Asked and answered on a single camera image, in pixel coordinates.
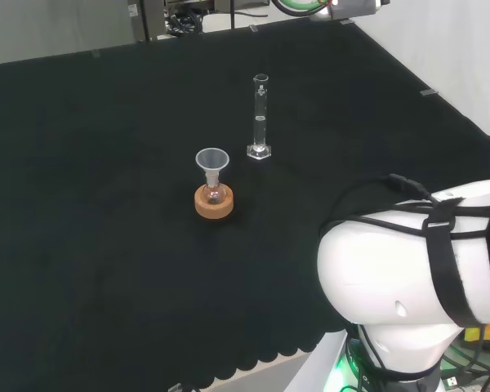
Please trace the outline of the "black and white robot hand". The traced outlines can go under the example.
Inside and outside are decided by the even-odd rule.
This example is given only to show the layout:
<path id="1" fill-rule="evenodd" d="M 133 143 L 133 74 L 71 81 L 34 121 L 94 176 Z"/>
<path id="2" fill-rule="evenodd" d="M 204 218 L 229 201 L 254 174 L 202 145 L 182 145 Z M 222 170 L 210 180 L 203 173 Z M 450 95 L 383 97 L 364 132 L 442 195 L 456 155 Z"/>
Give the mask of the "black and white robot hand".
<path id="1" fill-rule="evenodd" d="M 316 14 L 310 16 L 311 20 L 346 20 L 360 16 L 376 14 L 382 7 L 390 5 L 390 0 L 332 0 Z"/>

